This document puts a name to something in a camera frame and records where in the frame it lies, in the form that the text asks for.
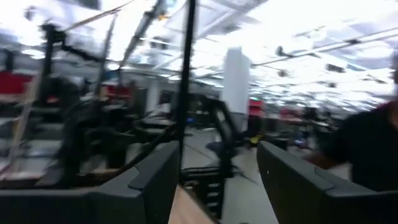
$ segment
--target pillar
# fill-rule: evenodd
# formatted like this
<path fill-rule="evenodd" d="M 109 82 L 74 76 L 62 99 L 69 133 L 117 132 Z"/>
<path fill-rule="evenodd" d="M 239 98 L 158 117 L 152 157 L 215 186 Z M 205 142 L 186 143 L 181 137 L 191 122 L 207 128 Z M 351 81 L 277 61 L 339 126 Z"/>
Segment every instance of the pillar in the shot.
<path fill-rule="evenodd" d="M 221 100 L 229 107 L 239 131 L 247 128 L 249 103 L 250 60 L 243 54 L 242 47 L 228 49 L 224 60 L 224 88 Z"/>
<path fill-rule="evenodd" d="M 152 111 L 156 108 L 160 99 L 160 83 L 157 80 L 150 80 L 147 93 L 147 102 L 145 112 Z"/>

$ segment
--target floor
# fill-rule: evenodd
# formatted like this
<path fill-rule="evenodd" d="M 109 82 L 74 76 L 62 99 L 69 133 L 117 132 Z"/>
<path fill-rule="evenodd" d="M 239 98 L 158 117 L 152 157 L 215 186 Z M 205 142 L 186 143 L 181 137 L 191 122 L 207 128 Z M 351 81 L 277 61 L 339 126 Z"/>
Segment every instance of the floor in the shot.
<path fill-rule="evenodd" d="M 215 155 L 205 149 L 205 144 L 214 141 L 215 135 L 214 130 L 193 131 L 193 136 L 186 138 L 183 167 L 203 167 L 217 161 Z M 34 141 L 33 144 L 36 147 L 54 148 L 59 143 L 57 141 Z M 136 147 L 139 146 L 131 146 L 131 150 L 129 151 L 130 158 L 134 157 L 134 152 L 136 152 L 134 148 Z M 298 156 L 308 153 L 296 149 L 291 149 L 290 151 Z M 50 160 L 43 158 L 19 159 L 19 161 L 19 169 L 22 171 L 21 175 L 26 171 L 41 173 L 50 162 Z M 236 176 L 227 180 L 223 223 L 278 223 L 257 170 L 256 150 L 242 150 L 242 153 L 235 157 L 233 162 L 244 171 L 247 179 Z M 5 163 L 5 159 L 0 159 L 0 167 L 4 166 Z M 348 179 L 348 169 L 348 166 L 343 166 L 331 172 Z"/>

